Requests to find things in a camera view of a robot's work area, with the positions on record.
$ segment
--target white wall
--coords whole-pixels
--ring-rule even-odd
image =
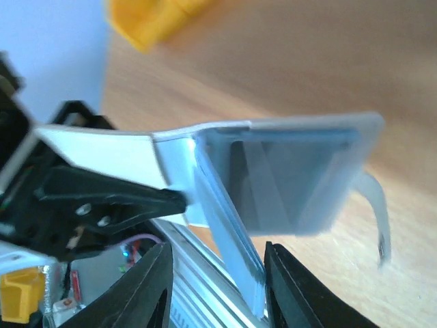
[[[18,97],[43,122],[65,100],[84,100],[99,110],[108,35],[103,0],[1,4],[0,51],[25,79]]]

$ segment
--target wire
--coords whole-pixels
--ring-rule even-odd
[[[159,237],[155,236],[154,234],[137,234],[135,236],[125,239],[124,241],[121,241],[116,245],[109,246],[108,248],[120,246],[123,244],[130,244],[131,242],[138,241],[140,239],[150,239],[151,241],[154,241],[157,244],[161,244],[163,242],[162,240],[159,239]]]
[[[70,293],[70,289],[71,289],[70,274],[71,274],[71,262],[67,263],[66,274],[64,275],[64,281],[63,281],[64,291],[62,292],[61,299],[66,299],[68,297],[68,294]]]
[[[387,202],[380,183],[370,174],[362,172],[356,179],[355,189],[367,198],[376,216],[379,232],[378,251],[380,253],[381,268],[391,259],[391,237]]]

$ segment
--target pink wire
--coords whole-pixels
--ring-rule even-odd
[[[114,245],[114,246],[110,246],[109,248],[115,247],[115,246],[120,246],[123,244],[129,244],[133,241],[137,241],[139,239],[150,239],[151,241],[154,241],[157,244],[161,244],[163,241],[159,239],[159,237],[155,236],[154,234],[137,234],[135,236],[129,237],[127,239],[125,239],[124,241]]]

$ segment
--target metal frame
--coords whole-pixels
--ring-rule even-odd
[[[152,221],[173,248],[170,318],[177,328],[269,327],[266,316],[252,314],[221,259],[188,228]]]

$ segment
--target transparent plastic sheet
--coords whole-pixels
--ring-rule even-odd
[[[206,131],[199,145],[208,152],[224,192],[251,236],[316,234],[326,215],[308,220],[308,206],[331,171],[359,140],[351,129],[326,131]],[[344,189],[341,179],[329,187]],[[330,196],[317,201],[329,207]]]
[[[195,184],[211,233],[243,299],[258,318],[264,315],[266,274],[244,226],[209,159],[197,153]]]

